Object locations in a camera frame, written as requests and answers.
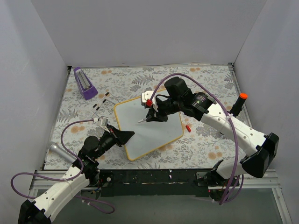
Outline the yellow framed whiteboard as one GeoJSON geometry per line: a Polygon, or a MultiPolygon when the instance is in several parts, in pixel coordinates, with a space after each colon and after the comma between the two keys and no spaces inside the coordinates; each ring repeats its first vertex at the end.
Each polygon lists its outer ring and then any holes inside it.
{"type": "Polygon", "coordinates": [[[141,122],[148,112],[139,97],[114,106],[118,127],[122,131],[133,131],[134,136],[125,144],[127,157],[135,161],[148,153],[172,143],[184,135],[179,113],[168,116],[167,122],[141,122]]]}

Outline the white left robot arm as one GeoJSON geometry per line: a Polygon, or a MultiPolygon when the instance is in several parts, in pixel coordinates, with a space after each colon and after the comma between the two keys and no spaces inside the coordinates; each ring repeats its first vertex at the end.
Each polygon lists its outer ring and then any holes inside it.
{"type": "Polygon", "coordinates": [[[133,136],[133,131],[121,131],[112,125],[104,128],[101,138],[89,136],[79,150],[77,159],[66,173],[44,194],[26,200],[20,208],[19,224],[50,224],[62,208],[83,188],[96,186],[100,181],[97,159],[110,148],[122,147],[133,136]]]}

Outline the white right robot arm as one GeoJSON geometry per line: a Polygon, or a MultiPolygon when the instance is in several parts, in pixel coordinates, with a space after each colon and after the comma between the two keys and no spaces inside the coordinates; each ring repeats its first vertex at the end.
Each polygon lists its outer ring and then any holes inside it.
{"type": "Polygon", "coordinates": [[[198,179],[200,186],[220,186],[231,177],[243,174],[255,178],[264,176],[277,154],[279,137],[274,133],[256,131],[236,118],[245,102],[244,97],[240,96],[231,111],[227,111],[207,91],[193,93],[179,77],[170,78],[164,86],[168,92],[164,100],[156,91],[141,94],[141,104],[148,109],[144,121],[166,122],[169,115],[182,112],[216,129],[245,154],[241,159],[218,161],[211,171],[198,179]]]}

